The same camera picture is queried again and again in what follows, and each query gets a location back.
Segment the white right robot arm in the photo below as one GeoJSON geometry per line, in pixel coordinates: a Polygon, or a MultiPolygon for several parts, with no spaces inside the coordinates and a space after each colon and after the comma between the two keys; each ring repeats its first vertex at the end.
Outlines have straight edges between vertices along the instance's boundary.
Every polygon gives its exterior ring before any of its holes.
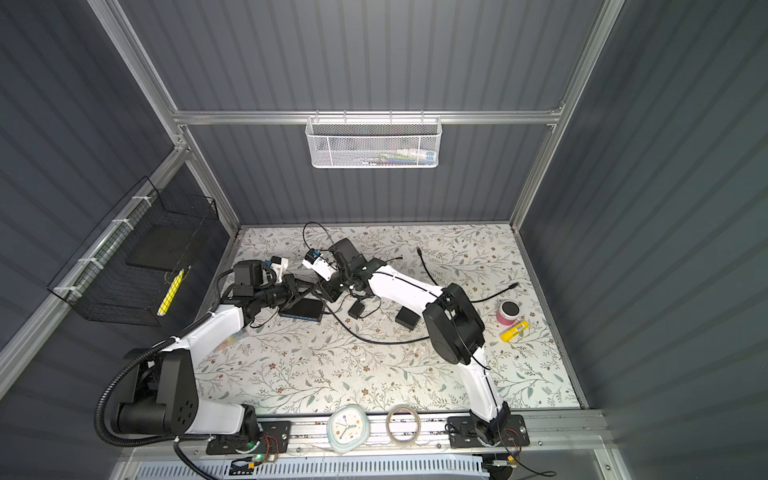
{"type": "Polygon", "coordinates": [[[429,285],[381,259],[368,260],[348,239],[336,242],[328,252],[332,261],[314,248],[302,260],[318,275],[321,296],[334,301],[344,290],[357,290],[394,302],[423,319],[434,351],[458,367],[477,437],[496,444],[511,410],[491,378],[484,349],[485,324],[462,287],[429,285]]]}

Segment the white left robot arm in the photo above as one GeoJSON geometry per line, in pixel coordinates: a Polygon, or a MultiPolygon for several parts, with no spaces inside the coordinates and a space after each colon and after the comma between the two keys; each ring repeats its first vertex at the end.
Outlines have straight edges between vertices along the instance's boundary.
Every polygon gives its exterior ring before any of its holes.
{"type": "Polygon", "coordinates": [[[234,281],[216,289],[208,312],[152,347],[133,352],[101,394],[94,411],[97,436],[117,447],[214,436],[257,444],[263,436],[251,407],[206,400],[196,365],[263,309],[294,306],[313,285],[286,272],[276,259],[241,261],[234,281]]]}

